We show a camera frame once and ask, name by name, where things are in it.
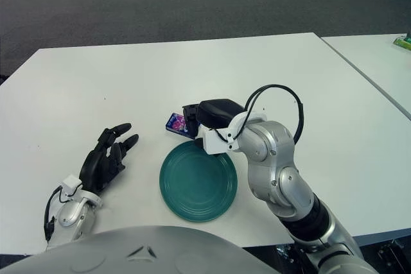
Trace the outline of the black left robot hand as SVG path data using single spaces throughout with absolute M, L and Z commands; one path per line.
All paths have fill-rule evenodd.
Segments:
M 116 139 L 131 127 L 130 123 L 124 123 L 102 131 L 80 170 L 83 190 L 99 195 L 125 169 L 123 159 L 138 142 L 139 135 L 134 134 L 123 142 L 116 142 Z

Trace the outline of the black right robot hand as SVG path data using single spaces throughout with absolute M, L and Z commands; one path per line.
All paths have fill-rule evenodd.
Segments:
M 227 128 L 234 117 L 244 111 L 241 105 L 230 99 L 210 99 L 182 108 L 189 137 L 195 139 L 202 124 L 212 129 L 223 142 L 227 139 L 217 129 Z

